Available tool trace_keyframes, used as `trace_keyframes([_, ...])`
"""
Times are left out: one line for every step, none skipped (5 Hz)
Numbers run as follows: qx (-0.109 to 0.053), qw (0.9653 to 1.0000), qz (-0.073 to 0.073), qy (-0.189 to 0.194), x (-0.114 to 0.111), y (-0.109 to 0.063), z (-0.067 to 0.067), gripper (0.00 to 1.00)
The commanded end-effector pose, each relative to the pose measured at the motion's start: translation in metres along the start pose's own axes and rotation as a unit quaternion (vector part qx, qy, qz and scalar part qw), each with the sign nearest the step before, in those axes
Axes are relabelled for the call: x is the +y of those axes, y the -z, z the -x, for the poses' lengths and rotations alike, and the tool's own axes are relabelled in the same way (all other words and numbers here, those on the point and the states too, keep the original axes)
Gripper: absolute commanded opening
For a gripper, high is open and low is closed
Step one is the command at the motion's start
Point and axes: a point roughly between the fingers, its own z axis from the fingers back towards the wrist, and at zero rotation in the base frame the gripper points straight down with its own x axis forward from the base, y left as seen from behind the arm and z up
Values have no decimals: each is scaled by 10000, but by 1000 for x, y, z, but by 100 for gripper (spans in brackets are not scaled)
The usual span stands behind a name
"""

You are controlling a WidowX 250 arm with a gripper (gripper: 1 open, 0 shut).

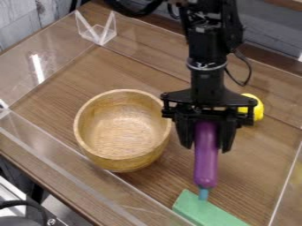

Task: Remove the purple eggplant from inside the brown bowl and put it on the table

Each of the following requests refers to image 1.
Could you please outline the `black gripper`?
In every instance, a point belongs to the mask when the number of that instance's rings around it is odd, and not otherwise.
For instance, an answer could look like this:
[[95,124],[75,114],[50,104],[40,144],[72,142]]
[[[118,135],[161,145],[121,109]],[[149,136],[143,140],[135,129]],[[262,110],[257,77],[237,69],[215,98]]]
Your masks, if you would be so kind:
[[227,88],[225,68],[211,71],[191,71],[191,87],[162,93],[162,117],[171,118],[177,125],[181,145],[190,149],[194,143],[195,121],[223,121],[219,125],[222,152],[231,150],[237,136],[237,124],[253,125],[258,100]]

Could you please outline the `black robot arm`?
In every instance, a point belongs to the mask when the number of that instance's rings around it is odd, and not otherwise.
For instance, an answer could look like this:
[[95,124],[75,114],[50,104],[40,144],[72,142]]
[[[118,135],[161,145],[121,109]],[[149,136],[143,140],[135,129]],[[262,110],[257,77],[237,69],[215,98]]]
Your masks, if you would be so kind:
[[186,66],[191,73],[189,89],[161,94],[162,116],[173,119],[183,147],[194,143],[194,127],[205,120],[218,124],[218,147],[227,152],[237,129],[254,123],[257,100],[231,91],[225,84],[227,55],[243,43],[245,28],[237,12],[237,0],[151,0],[141,10],[121,0],[106,4],[130,18],[151,14],[162,3],[179,9],[189,45]]

